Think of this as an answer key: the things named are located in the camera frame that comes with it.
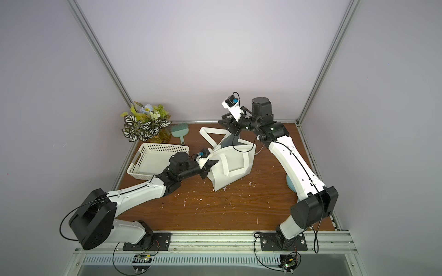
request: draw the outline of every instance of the wooden tabletop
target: wooden tabletop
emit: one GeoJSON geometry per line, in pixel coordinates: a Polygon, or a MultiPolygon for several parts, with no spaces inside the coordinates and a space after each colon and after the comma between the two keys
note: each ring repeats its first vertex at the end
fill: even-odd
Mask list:
{"type": "MultiPolygon", "coordinates": [[[[197,153],[211,145],[199,134],[201,127],[222,128],[218,124],[190,124],[189,134],[184,137],[189,154],[197,153]]],[[[293,142],[309,163],[307,153],[295,124],[285,124],[293,142]]],[[[210,134],[219,143],[222,135],[210,134]]],[[[241,138],[253,141],[255,135],[242,131],[241,138]]],[[[172,137],[170,144],[180,144],[172,137]]],[[[256,152],[262,147],[256,141],[256,152]]],[[[126,174],[120,189],[145,182],[126,174]]],[[[251,173],[213,191],[212,182],[199,175],[185,179],[172,194],[147,201],[122,213],[118,219],[143,220],[152,230],[252,230],[274,231],[290,215],[296,204],[296,193],[287,186],[286,173],[276,157],[264,147],[255,156],[251,173]]],[[[320,230],[333,231],[329,217],[321,223],[320,230]]]]}

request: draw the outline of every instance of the yellow vase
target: yellow vase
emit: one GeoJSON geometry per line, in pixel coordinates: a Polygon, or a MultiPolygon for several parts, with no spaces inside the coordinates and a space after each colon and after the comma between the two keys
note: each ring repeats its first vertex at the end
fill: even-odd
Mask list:
{"type": "Polygon", "coordinates": [[[147,140],[148,143],[157,143],[157,144],[167,144],[170,141],[170,138],[172,137],[172,134],[169,130],[169,128],[160,129],[160,132],[157,136],[154,136],[147,140]]]}

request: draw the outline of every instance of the artificial flower arrangement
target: artificial flower arrangement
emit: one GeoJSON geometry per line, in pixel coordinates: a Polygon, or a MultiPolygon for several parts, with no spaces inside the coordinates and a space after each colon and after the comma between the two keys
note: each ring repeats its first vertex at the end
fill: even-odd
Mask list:
{"type": "Polygon", "coordinates": [[[164,135],[168,135],[170,140],[170,132],[167,134],[164,131],[171,124],[168,121],[169,112],[164,110],[164,106],[142,105],[139,102],[135,102],[135,104],[139,107],[140,112],[137,112],[132,105],[130,111],[133,115],[129,115],[127,112],[121,114],[125,122],[124,129],[121,130],[124,137],[128,138],[129,142],[140,139],[143,142],[153,140],[153,143],[162,143],[165,141],[164,135]]]}

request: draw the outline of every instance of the bag handle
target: bag handle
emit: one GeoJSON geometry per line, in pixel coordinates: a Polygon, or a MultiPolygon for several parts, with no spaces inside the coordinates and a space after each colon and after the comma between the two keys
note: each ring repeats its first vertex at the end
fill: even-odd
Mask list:
{"type": "Polygon", "coordinates": [[[248,168],[248,166],[249,166],[248,153],[246,153],[246,152],[243,152],[244,168],[233,170],[230,172],[229,172],[229,165],[227,163],[227,158],[226,158],[225,154],[220,154],[219,156],[221,159],[223,173],[227,177],[243,174],[246,172],[246,168],[248,168]]]}
{"type": "Polygon", "coordinates": [[[218,145],[218,143],[216,143],[213,139],[212,139],[212,137],[210,137],[210,135],[208,134],[208,133],[212,133],[212,134],[224,134],[224,137],[226,136],[226,135],[229,135],[230,134],[230,132],[228,131],[228,130],[226,130],[226,129],[214,129],[214,128],[205,128],[205,127],[202,127],[200,130],[199,130],[199,133],[204,137],[204,139],[207,141],[207,142],[209,142],[209,144],[213,147],[213,148],[215,148],[217,145],[218,145]]]}

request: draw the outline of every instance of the mounting plate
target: mounting plate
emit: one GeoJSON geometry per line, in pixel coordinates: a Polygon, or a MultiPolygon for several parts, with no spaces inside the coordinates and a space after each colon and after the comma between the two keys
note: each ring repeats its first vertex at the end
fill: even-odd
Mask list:
{"type": "Polygon", "coordinates": [[[289,248],[289,249],[282,249],[278,246],[278,243],[276,242],[275,238],[275,232],[266,232],[266,233],[260,233],[261,235],[261,250],[262,251],[307,251],[307,242],[305,241],[304,234],[299,234],[298,236],[294,237],[295,243],[289,248]]]}
{"type": "MultiPolygon", "coordinates": [[[[157,251],[158,250],[158,243],[160,244],[159,251],[168,251],[169,250],[169,244],[170,244],[170,237],[172,236],[171,233],[168,232],[154,232],[152,235],[153,244],[151,247],[151,250],[149,251],[157,251]]],[[[139,248],[133,248],[132,243],[125,242],[123,246],[123,251],[144,251],[143,249],[139,248]]]]}

